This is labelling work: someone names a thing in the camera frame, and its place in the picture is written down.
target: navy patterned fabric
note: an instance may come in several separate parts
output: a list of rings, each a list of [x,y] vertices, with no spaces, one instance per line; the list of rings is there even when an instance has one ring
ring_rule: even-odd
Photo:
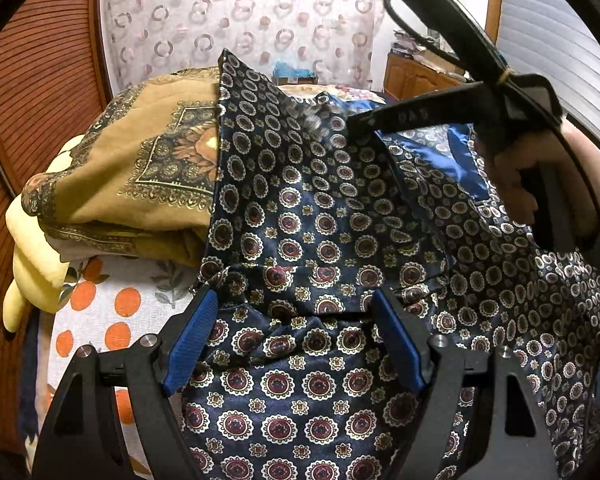
[[[205,476],[380,478],[418,409],[367,312],[382,283],[459,346],[511,346],[558,468],[573,470],[600,352],[595,271],[578,253],[541,253],[490,185],[475,201],[408,135],[352,138],[342,102],[289,98],[228,51],[219,64],[200,269],[219,317],[182,401]],[[457,472],[473,395],[461,393],[439,480]]]

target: finger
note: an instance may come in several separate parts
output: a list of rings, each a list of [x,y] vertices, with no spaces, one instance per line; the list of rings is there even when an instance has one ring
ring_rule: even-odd
[[[493,161],[505,183],[520,182],[520,170],[534,167],[539,162],[561,163],[566,152],[549,131],[526,133],[519,136]]]
[[[489,180],[491,181],[491,183],[495,186],[498,187],[501,181],[500,175],[498,174],[498,170],[496,170],[496,167],[493,163],[493,159],[492,158],[484,158],[484,166],[483,166],[483,170],[484,172],[487,174],[487,177],[489,177]]]
[[[503,190],[499,196],[511,220],[518,224],[533,225],[538,202],[531,193],[522,187],[513,187]]]
[[[477,153],[481,157],[487,157],[487,156],[489,156],[489,153],[487,151],[486,146],[484,145],[484,143],[480,139],[475,139],[474,140],[474,151],[475,151],[475,153]]]

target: white window blind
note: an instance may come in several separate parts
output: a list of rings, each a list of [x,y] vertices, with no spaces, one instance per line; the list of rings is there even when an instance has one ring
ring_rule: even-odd
[[[600,141],[600,45],[565,0],[502,0],[496,45],[513,69],[546,76]]]

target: human hand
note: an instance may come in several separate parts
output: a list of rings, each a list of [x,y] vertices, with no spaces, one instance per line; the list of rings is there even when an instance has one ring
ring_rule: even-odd
[[[562,134],[589,177],[600,205],[600,150],[589,138],[567,120],[562,122]],[[484,171],[498,189],[498,195],[509,217],[519,224],[534,223],[536,199],[520,184],[520,170],[547,162],[556,167],[573,219],[575,235],[586,238],[598,227],[596,210],[587,187],[560,141],[548,130],[520,136],[506,150],[495,156],[486,152],[478,140],[475,146],[484,158]]]

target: black clamp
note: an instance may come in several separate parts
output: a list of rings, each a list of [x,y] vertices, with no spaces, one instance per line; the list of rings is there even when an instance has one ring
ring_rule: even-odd
[[[218,298],[202,286],[184,312],[158,334],[127,349],[77,349],[40,433],[32,480],[138,479],[120,427],[114,386],[129,391],[134,420],[156,480],[203,480],[168,397],[186,384],[218,314]]]
[[[491,354],[458,348],[431,335],[388,288],[375,291],[373,318],[398,380],[424,406],[413,440],[399,450],[385,478],[433,480],[440,471],[462,388],[474,386],[475,413],[459,465],[462,480],[557,479],[554,453],[537,401],[506,346]]]

